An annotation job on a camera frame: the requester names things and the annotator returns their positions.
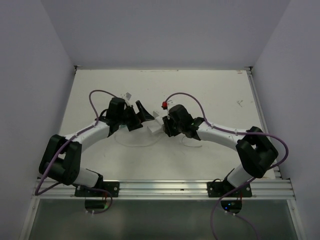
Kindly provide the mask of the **white cube power socket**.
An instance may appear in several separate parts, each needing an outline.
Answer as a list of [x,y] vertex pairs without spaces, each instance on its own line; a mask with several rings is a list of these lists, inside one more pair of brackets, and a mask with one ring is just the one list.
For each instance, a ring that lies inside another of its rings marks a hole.
[[158,111],[153,111],[153,117],[155,118],[155,121],[160,125],[163,126],[164,122],[163,122],[163,115],[158,112]]

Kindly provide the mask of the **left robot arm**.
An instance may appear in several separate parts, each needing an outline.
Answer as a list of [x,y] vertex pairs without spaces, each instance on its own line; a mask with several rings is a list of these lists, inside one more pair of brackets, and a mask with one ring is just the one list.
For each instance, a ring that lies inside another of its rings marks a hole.
[[82,153],[97,142],[112,136],[120,126],[133,131],[142,128],[143,122],[155,119],[139,100],[135,104],[138,112],[123,98],[113,97],[108,108],[103,110],[91,125],[66,136],[53,135],[39,165],[41,181],[49,177],[67,186],[86,186],[87,192],[92,196],[101,195],[104,190],[103,177],[81,167]]

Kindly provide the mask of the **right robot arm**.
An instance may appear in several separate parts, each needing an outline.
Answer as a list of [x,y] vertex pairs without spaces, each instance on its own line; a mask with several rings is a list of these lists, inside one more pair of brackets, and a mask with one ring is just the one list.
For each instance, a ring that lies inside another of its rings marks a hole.
[[279,153],[258,127],[244,132],[223,129],[207,124],[203,117],[193,118],[181,104],[162,103],[167,115],[162,118],[164,132],[169,137],[183,134],[189,139],[220,144],[237,152],[240,165],[222,180],[209,183],[209,196],[235,196],[241,185],[252,178],[261,179],[276,160]]

